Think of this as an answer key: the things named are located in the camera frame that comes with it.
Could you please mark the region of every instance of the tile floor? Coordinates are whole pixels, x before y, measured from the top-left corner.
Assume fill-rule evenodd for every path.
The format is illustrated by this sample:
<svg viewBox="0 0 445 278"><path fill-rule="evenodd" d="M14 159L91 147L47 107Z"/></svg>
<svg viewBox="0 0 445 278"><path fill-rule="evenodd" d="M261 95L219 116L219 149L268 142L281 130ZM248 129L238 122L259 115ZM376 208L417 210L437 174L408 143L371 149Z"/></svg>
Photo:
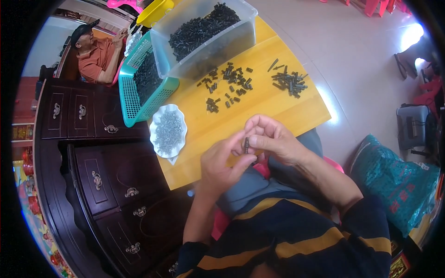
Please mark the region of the tile floor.
<svg viewBox="0 0 445 278"><path fill-rule="evenodd" d="M324 155L345 166L371 133L401 152L396 109L420 94L419 78L402 81L393 54L423 34L413 16L395 10L367 17L341 0L247 0L287 44L311 76L332 119L317 127ZM416 61L417 69L423 60Z"/></svg>

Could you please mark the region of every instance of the wooden table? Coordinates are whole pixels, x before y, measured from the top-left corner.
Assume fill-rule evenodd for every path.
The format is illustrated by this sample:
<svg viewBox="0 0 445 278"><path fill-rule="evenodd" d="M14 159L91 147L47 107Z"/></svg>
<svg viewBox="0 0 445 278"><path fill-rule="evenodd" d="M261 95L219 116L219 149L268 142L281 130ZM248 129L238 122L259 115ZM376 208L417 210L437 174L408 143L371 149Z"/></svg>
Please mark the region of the wooden table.
<svg viewBox="0 0 445 278"><path fill-rule="evenodd" d="M199 180L201 154L215 142L243 129L246 120L257 113L282 122L295 136L331 118L311 76L304 79L308 88L301 92L299 99L290 97L287 91L281 91L272 85L271 76L277 71L267 70L276 58L279 59L276 65L288 65L287 71L290 73L295 71L304 75L306 71L285 43L259 16L255 19L255 32L256 45L230 59L235 68L243 68L245 78L252 78L253 90L240 96L241 102L233 104L229 109L225 107L225 93L237 97L236 93L230 93L226 80L221 80L211 95L204 84L196 87L198 82L180 80L179 88L167 99L165 104L176 104L184 113L188 128L186 144L174 165L158 156L171 190ZM226 67L226 63L219 67L220 78L221 69ZM247 67L252 68L253 73L248 73L245 70ZM208 97L214 100L221 98L218 114L206 111ZM233 165L235 161L236 157L231 155L228 164Z"/></svg>

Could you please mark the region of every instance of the black cap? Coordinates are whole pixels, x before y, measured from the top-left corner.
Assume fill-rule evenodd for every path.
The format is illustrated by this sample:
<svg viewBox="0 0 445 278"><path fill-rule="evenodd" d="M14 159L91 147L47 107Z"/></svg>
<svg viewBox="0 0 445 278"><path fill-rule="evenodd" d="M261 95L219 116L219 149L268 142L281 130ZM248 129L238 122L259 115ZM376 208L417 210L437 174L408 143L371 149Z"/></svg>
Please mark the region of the black cap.
<svg viewBox="0 0 445 278"><path fill-rule="evenodd" d="M90 24L82 24L79 27L77 27L76 30L74 30L73 34L71 35L71 46L76 47L76 43L79 40L79 38L82 35L89 33L94 26L99 24L100 20L101 19L98 19L94 22L91 22Z"/></svg>

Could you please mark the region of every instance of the clear plastic box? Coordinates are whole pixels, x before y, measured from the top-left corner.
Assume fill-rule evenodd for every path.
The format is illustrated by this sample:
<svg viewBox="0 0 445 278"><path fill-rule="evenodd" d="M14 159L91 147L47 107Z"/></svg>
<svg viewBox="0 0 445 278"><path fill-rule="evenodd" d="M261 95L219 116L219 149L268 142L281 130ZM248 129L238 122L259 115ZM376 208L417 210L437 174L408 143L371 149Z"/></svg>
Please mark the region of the clear plastic box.
<svg viewBox="0 0 445 278"><path fill-rule="evenodd" d="M200 45L180 62L173 55L169 44L173 34L182 24L193 18L204 17L218 3L236 12L240 22L221 31ZM243 0L184 0L167 13L151 29L154 58L159 77L198 80L210 71L255 45L255 16L258 11Z"/></svg>

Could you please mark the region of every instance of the green mesh basket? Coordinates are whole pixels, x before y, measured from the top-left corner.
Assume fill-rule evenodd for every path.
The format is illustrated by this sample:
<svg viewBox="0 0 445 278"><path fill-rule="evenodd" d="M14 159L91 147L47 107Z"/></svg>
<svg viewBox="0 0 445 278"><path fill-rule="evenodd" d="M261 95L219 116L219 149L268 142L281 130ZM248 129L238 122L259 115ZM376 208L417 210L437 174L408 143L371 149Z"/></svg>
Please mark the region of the green mesh basket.
<svg viewBox="0 0 445 278"><path fill-rule="evenodd" d="M150 119L179 86L179 79L167 77L141 107L133 75L141 66L147 54L152 52L153 46L148 31L128 55L119 71L119 95L122 115L127 127L132 127L137 122Z"/></svg>

